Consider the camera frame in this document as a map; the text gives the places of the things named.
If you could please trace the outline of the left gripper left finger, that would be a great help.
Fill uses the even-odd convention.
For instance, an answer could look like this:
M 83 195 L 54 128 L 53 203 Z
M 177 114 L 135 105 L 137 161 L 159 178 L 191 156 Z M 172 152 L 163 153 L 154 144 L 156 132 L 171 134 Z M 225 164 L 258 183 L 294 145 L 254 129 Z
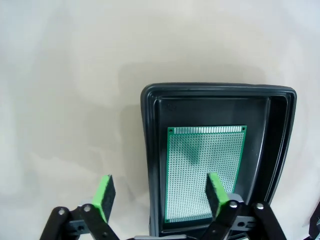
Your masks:
M 55 207 L 45 224 L 41 240 L 78 240 L 90 234 L 94 240 L 116 240 L 118 236 L 109 226 L 116 190 L 111 174 L 101 178 L 91 203 L 69 210 Z

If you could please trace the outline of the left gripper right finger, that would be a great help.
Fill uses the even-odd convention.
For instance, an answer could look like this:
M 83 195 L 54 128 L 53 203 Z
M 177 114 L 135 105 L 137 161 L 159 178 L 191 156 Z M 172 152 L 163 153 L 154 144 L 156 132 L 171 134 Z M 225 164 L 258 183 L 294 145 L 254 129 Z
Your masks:
M 236 232 L 248 240 L 285 240 L 286 236 L 270 205 L 255 202 L 247 205 L 226 193 L 217 173 L 207 174 L 206 197 L 213 221 L 207 227 L 202 240 L 227 240 Z

